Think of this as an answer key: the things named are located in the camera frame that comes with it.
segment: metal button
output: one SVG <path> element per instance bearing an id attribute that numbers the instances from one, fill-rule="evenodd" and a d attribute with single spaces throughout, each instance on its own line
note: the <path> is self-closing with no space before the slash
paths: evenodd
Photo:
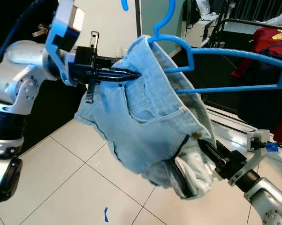
<path id="1" fill-rule="evenodd" d="M 201 134 L 200 132 L 194 132 L 194 133 L 192 134 L 192 137 L 193 137 L 194 139 L 200 139 L 200 138 L 202 137 L 202 134 Z"/>

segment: white tile floor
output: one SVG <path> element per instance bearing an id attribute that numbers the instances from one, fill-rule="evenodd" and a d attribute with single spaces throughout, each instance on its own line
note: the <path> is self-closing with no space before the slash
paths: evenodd
<path id="1" fill-rule="evenodd" d="M 0 204 L 0 225 L 261 224 L 226 181 L 215 183 L 205 198 L 180 200 L 124 169 L 95 130 L 74 120 L 21 158 L 19 187 Z M 282 189 L 282 174 L 269 162 L 260 164 L 259 173 Z"/>

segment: black cable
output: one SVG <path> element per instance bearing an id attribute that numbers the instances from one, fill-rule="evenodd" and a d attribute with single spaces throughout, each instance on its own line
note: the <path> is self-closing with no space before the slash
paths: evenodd
<path id="1" fill-rule="evenodd" d="M 35 0 L 33 3 L 31 3 L 25 10 L 24 12 L 18 17 L 18 19 L 16 20 L 13 28 L 10 30 L 10 32 L 8 33 L 7 37 L 5 38 L 3 44 L 0 47 L 0 59 L 3 57 L 3 54 L 6 50 L 6 48 L 8 47 L 13 35 L 15 34 L 15 32 L 18 30 L 19 26 L 21 25 L 21 23 L 23 22 L 23 20 L 32 12 L 32 10 L 34 10 L 35 8 L 37 8 L 38 6 L 40 6 L 42 3 L 44 3 L 47 0 Z"/>

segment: blue tape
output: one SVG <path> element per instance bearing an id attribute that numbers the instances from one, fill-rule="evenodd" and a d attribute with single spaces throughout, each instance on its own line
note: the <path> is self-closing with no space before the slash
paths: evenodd
<path id="1" fill-rule="evenodd" d="M 108 210 L 108 207 L 105 207 L 105 209 L 104 209 L 104 217 L 105 217 L 105 222 L 108 223 L 107 210 Z"/>
<path id="2" fill-rule="evenodd" d="M 267 152 L 278 151 L 278 143 L 267 143 L 265 144 Z"/>

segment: plastic bag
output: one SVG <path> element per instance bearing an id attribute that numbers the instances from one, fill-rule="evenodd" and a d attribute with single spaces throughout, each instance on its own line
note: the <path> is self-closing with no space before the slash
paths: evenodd
<path id="1" fill-rule="evenodd" d="M 272 19 L 264 21 L 262 23 L 268 23 L 268 24 L 272 24 L 272 25 L 282 25 L 282 14 L 280 14 L 278 17 L 272 18 Z"/>
<path id="2" fill-rule="evenodd" d="M 211 6 L 208 0 L 196 0 L 201 16 L 204 16 L 211 11 Z"/>

